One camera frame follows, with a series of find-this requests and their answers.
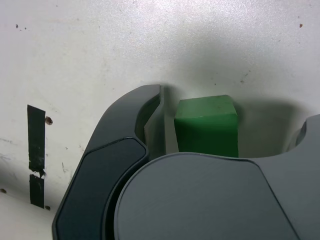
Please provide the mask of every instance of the dirty white surface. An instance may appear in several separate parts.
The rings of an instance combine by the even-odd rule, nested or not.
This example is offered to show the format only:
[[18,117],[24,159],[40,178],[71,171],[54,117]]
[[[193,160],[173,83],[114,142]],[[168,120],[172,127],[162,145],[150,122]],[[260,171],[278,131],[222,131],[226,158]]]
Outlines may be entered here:
[[0,1],[0,188],[30,202],[27,105],[53,120],[54,213],[103,112],[146,84],[169,86],[168,132],[179,99],[227,94],[240,156],[281,153],[320,113],[319,12],[317,0]]
[[54,213],[0,193],[0,230],[3,240],[49,240]]

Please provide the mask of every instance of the curved gray cover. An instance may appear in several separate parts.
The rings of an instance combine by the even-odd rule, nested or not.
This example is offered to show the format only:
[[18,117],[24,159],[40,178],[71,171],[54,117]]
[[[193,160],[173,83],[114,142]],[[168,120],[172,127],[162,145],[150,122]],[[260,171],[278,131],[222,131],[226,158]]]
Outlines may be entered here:
[[289,152],[252,159],[302,240],[320,239],[320,115],[309,117],[304,138]]
[[245,160],[160,157],[125,185],[116,240],[298,239],[260,169]]

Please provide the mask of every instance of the green cube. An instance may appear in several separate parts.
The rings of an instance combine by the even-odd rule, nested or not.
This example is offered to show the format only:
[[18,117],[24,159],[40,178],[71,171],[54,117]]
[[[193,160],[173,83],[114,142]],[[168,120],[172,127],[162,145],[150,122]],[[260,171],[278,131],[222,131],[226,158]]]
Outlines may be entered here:
[[181,100],[174,127],[179,152],[238,157],[238,116],[228,95]]

